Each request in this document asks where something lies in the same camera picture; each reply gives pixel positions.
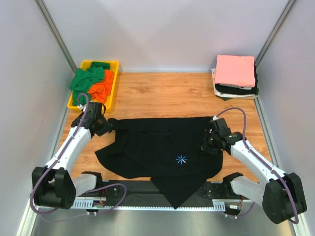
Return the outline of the black t shirt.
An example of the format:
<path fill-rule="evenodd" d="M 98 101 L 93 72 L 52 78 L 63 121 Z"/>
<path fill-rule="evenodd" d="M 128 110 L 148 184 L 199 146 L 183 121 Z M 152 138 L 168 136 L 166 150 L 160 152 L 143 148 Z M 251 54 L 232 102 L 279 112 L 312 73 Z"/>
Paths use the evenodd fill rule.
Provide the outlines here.
<path fill-rule="evenodd" d="M 150 177 L 177 209 L 222 169 L 222 151 L 202 146 L 211 119 L 110 118 L 115 140 L 95 154 L 103 167 L 121 177 Z"/>

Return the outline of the yellow plastic tray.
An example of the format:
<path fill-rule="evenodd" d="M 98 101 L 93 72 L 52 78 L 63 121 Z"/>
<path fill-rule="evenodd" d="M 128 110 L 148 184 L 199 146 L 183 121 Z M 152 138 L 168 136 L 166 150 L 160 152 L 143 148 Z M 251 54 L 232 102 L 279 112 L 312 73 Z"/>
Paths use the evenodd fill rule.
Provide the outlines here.
<path fill-rule="evenodd" d="M 88 67 L 90 67 L 91 63 L 93 62 L 93 60 L 84 60 L 82 61 L 81 65 L 79 68 L 85 70 L 87 69 Z M 110 64 L 111 66 L 111 70 L 114 72 L 114 81 L 113 81 L 113 86 L 112 86 L 112 90 L 111 90 L 111 94 L 107 97 L 107 101 L 105 103 L 103 103 L 106 107 L 106 112 L 110 112 L 113 110 L 114 108 L 114 103 L 115 103 L 115 93 L 117 91 L 117 83 L 118 83 L 118 77 L 119 77 L 119 70 L 120 70 L 120 63 L 116 60 L 112 60 L 112 61 L 98 61 L 98 62 L 107 62 Z M 79 106 L 80 105 L 77 105 L 77 106 L 73 106 L 72 105 L 72 91 L 71 91 L 71 94 L 70 94 L 70 98 L 68 99 L 68 102 L 67 102 L 67 107 L 72 110 L 72 111 L 76 111 L 76 112 L 79 112 L 80 109 L 79 109 Z"/>

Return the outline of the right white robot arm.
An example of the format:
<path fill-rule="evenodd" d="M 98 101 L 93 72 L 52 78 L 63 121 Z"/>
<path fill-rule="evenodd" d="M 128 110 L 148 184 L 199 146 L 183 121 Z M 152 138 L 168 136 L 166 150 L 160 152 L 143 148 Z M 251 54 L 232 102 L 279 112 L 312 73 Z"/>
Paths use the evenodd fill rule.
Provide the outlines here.
<path fill-rule="evenodd" d="M 270 163 L 240 132 L 231 132 L 225 119 L 214 118 L 205 132 L 204 150 L 223 150 L 242 162 L 257 177 L 249 180 L 241 173 L 228 176 L 222 185 L 227 198 L 242 195 L 261 206 L 275 224 L 289 220 L 298 223 L 298 216 L 307 211 L 303 185 L 296 173 L 288 174 Z"/>

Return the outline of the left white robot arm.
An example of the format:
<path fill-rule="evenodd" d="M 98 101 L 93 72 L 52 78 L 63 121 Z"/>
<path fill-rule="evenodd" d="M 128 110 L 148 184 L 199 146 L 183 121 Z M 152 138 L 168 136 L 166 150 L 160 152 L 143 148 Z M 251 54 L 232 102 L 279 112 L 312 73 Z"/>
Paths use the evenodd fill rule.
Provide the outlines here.
<path fill-rule="evenodd" d="M 70 174 L 81 151 L 94 135 L 102 136 L 112 130 L 104 114 L 106 107 L 99 102 L 90 102 L 72 122 L 71 129 L 57 153 L 43 167 L 35 167 L 32 174 L 30 207 L 70 209 L 76 197 L 89 193 L 99 197 L 103 193 L 102 176 L 97 172 L 83 172 L 72 179 Z"/>

